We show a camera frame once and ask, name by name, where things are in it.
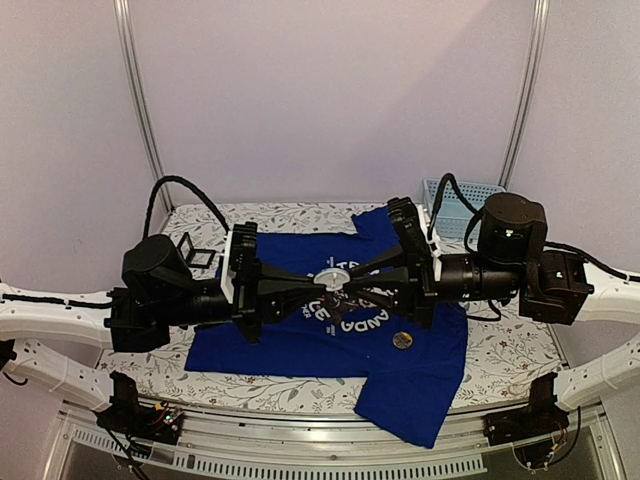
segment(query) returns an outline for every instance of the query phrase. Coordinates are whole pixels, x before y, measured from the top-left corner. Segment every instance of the light blue basket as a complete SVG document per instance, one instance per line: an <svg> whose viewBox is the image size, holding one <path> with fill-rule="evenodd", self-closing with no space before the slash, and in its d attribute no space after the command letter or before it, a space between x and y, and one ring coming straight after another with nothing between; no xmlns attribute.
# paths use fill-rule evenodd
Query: light blue basket
<svg viewBox="0 0 640 480"><path fill-rule="evenodd" d="M439 178L425 178L422 180L422 198L424 205L429 209L429 215L433 210L433 199L438 190ZM496 185L484 185L481 183L464 183L458 182L460 191L467 200L476 208L480 209L484 205L484 201L494 193L504 192L505 189ZM467 230L467 224L471 219L471 212L462 204L450 184L444 189L444 197L442 207L438 212L436 219L436 231L442 238L464 238ZM478 239L480 225L471 232L471 239Z"/></svg>

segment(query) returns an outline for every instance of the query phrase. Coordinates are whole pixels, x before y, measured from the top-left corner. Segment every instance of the leaf pattern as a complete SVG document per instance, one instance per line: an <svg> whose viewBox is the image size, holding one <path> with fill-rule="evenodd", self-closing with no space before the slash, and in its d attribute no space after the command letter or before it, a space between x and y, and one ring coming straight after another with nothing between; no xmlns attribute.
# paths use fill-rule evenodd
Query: leaf pattern
<svg viewBox="0 0 640 480"><path fill-rule="evenodd" d="M374 204L235 204L220 205L230 224L254 221L261 232L356 233L351 216ZM178 207L164 233L178 242L189 232L196 248L224 250L224 231L202 205ZM445 241L446 253L464 251L461 242ZM195 278L214 275L218 256ZM491 318L483 303L465 305L469 314ZM561 359L547 325L519 318L517 301L502 308L499 323L469 321L466 371L452 408L520 401L531 380L561 368ZM192 328L171 329L171 343L149 353L104 351L100 367L135 379L141 394L191 405L304 413L352 412L364 378L292 378L185 372Z"/></svg>

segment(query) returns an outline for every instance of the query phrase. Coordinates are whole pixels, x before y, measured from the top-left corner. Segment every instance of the white wall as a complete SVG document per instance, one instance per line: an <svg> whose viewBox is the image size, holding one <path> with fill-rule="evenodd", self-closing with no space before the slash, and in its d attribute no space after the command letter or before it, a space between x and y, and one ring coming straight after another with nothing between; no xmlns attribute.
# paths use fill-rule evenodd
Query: white wall
<svg viewBox="0 0 640 480"><path fill-rule="evenodd" d="M152 181L113 3L3 2L0 105L2 279L63 292L121 284ZM0 378L0 478L42 475L59 405Z"/></svg>
<svg viewBox="0 0 640 480"><path fill-rule="evenodd" d="M542 202L549 238L640 271L640 4L551 2L547 37L511 189ZM574 363L638 331L559 328ZM605 408L629 478L640 478L640 387Z"/></svg>
<svg viewBox="0 0 640 480"><path fill-rule="evenodd" d="M531 2L131 8L165 169L214 200L386 201L448 170L499 176Z"/></svg>

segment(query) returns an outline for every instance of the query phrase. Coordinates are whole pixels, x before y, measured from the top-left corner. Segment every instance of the blue t-shirt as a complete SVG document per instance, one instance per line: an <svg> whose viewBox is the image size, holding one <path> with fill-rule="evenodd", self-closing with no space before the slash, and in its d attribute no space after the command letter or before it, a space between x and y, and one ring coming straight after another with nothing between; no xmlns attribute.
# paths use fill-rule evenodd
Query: blue t-shirt
<svg viewBox="0 0 640 480"><path fill-rule="evenodd" d="M398 243L386 208L353 217L357 235L259 234L258 257L308 275L352 268ZM400 350L393 336L413 344ZM385 310L360 309L334 325L319 301L277 325L265 325L250 345L233 325L199 331L186 370L302 377L367 377L355 412L403 440L433 447L464 373L467 320L439 305L430 330Z"/></svg>

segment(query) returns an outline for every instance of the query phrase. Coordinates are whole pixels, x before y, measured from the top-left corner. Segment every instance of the gold coin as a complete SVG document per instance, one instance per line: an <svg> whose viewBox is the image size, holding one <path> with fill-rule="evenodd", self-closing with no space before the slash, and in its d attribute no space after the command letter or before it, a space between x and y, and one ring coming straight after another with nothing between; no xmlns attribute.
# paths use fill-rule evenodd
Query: gold coin
<svg viewBox="0 0 640 480"><path fill-rule="evenodd" d="M413 345L413 337L407 332L398 332L393 336L393 345L400 350L406 350Z"/></svg>

